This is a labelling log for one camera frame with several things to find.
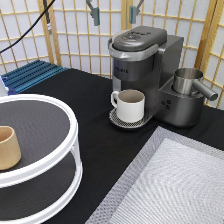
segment white mug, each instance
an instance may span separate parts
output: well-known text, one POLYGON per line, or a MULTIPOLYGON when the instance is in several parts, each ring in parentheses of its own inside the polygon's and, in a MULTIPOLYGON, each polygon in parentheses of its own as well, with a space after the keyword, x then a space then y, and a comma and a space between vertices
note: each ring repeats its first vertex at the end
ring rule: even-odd
POLYGON ((114 91, 111 94, 111 103, 117 108, 117 117, 128 123, 140 121, 144 117, 145 96, 137 90, 114 91))

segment black power cord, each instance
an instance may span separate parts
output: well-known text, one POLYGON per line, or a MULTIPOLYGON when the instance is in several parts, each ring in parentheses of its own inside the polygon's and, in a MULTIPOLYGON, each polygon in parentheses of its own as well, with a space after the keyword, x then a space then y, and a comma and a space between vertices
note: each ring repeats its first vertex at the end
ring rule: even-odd
POLYGON ((8 49, 12 48, 13 46, 15 46, 16 44, 18 44, 22 39, 23 37, 25 37, 29 32, 30 30, 33 29, 34 26, 37 25, 37 23, 39 22, 39 20, 41 19, 41 17, 45 14, 45 12, 53 5, 53 3, 55 2, 55 0, 52 0, 52 2, 47 6, 47 8, 40 14, 40 16, 37 18, 37 20, 35 21, 35 23, 15 42, 13 43, 12 45, 8 46, 7 48, 3 49, 0 51, 0 54, 7 51, 8 49))

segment black table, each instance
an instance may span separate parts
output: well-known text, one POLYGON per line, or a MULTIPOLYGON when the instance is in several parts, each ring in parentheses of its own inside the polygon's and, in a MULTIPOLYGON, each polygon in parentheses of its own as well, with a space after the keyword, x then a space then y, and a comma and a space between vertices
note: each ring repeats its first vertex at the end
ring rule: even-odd
POLYGON ((79 123, 81 185, 71 202, 48 224, 85 223, 158 126, 224 150, 224 111, 204 106, 201 121, 193 128, 178 129, 153 119, 136 132, 125 132, 109 122, 111 92, 111 80, 74 69, 23 92, 64 101, 79 123))

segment mesh tray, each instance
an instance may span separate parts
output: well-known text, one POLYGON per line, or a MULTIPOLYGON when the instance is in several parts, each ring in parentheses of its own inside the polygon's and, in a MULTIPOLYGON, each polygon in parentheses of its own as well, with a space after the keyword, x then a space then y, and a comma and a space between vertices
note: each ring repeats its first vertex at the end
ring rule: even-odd
POLYGON ((0 222, 21 219, 46 209, 67 191, 74 175, 75 161, 69 153, 47 172, 24 183, 1 188, 0 222))
POLYGON ((68 135, 68 115, 54 104, 18 100, 1 103, 0 108, 0 125, 15 129, 22 152, 19 163, 0 174, 39 161, 53 152, 68 135))

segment two-tier round stand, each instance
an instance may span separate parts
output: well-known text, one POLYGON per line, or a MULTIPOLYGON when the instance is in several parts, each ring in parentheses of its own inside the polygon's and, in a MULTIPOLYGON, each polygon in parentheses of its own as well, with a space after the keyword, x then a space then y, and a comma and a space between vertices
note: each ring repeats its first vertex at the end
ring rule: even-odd
POLYGON ((0 97, 0 126, 15 129, 22 158, 0 171, 0 223, 42 223, 76 193, 82 163, 78 123, 65 103, 42 95, 0 97))

